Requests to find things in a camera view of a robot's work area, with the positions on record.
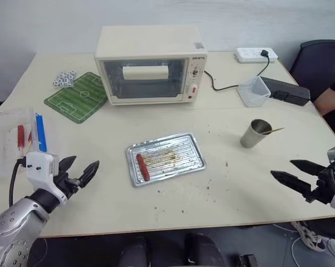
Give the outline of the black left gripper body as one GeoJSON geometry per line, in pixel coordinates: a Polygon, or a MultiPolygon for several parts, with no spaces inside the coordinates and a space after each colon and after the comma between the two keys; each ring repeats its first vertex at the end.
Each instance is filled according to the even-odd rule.
{"type": "Polygon", "coordinates": [[[58,169],[58,175],[53,178],[53,182],[67,199],[70,199],[81,188],[81,181],[69,178],[67,171],[61,168],[58,169]]]}

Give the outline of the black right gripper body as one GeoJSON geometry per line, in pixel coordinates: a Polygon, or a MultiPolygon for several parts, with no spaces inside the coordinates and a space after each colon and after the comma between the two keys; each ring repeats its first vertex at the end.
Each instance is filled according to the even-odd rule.
{"type": "Polygon", "coordinates": [[[331,176],[329,172],[331,168],[327,167],[317,175],[316,188],[312,190],[306,197],[306,202],[312,203],[319,201],[323,204],[330,204],[335,196],[333,187],[331,185],[331,176]]]}

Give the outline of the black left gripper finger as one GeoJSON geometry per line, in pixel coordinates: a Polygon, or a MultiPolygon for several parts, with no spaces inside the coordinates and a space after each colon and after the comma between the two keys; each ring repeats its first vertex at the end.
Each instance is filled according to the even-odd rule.
{"type": "Polygon", "coordinates": [[[69,156],[69,157],[65,157],[64,159],[62,159],[59,162],[59,175],[64,175],[64,174],[68,174],[68,170],[70,169],[70,167],[72,166],[72,164],[74,163],[76,159],[76,156],[69,156]]]}
{"type": "Polygon", "coordinates": [[[78,178],[79,180],[79,187],[84,188],[96,175],[96,172],[98,170],[100,161],[97,160],[91,164],[89,164],[83,171],[83,174],[78,178]]]}

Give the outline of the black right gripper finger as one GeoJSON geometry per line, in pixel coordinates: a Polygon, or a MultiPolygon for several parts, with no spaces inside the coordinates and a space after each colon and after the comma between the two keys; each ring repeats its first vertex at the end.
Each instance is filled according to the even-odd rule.
{"type": "Polygon", "coordinates": [[[290,160],[290,162],[296,166],[302,172],[308,173],[317,177],[326,177],[326,167],[308,160],[290,160]]]}
{"type": "Polygon", "coordinates": [[[272,170],[270,173],[279,183],[300,193],[305,199],[317,198],[317,195],[311,190],[311,184],[300,180],[296,176],[284,171],[272,170]]]}

